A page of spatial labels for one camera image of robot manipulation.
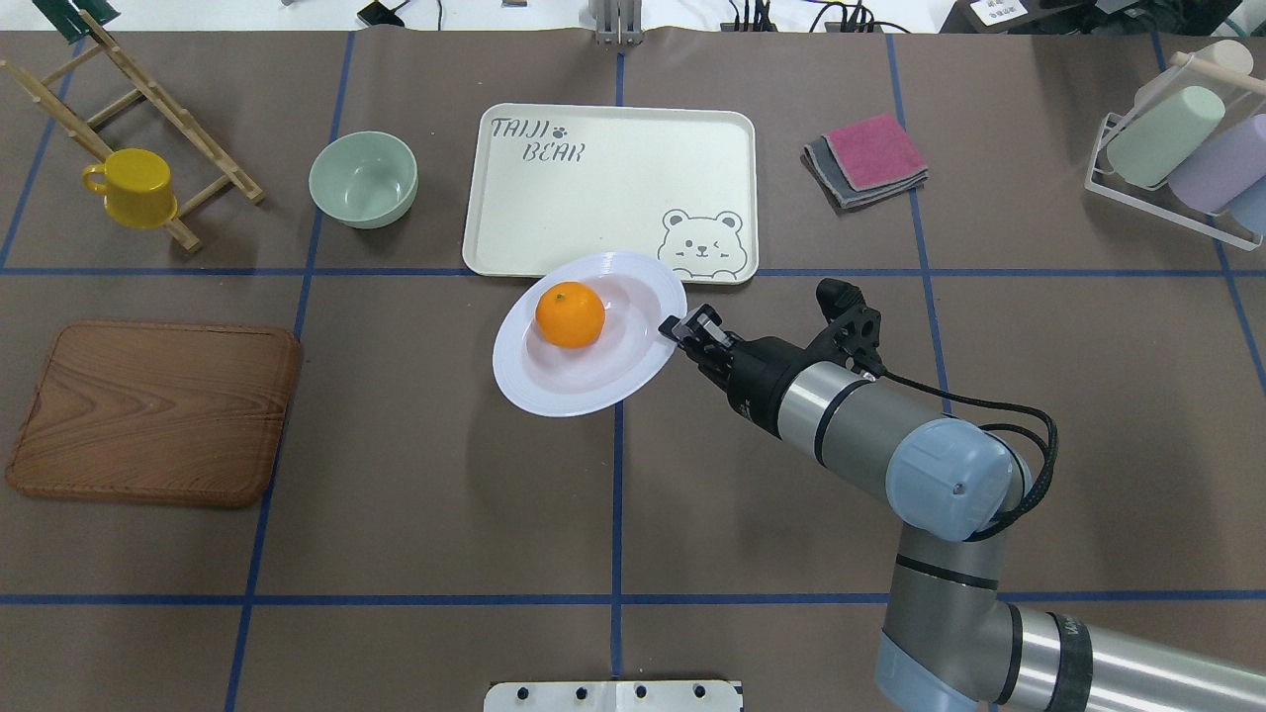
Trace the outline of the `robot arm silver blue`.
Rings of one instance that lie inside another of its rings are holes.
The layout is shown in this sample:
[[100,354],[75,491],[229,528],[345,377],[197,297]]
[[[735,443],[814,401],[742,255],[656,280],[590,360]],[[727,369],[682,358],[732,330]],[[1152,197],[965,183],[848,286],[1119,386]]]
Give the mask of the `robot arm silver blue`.
[[880,315],[828,308],[806,348],[746,341],[711,307],[661,333],[741,416],[887,503],[901,519],[874,680],[905,711],[1261,711],[1263,675],[998,595],[989,533],[1039,492],[993,432],[880,383]]

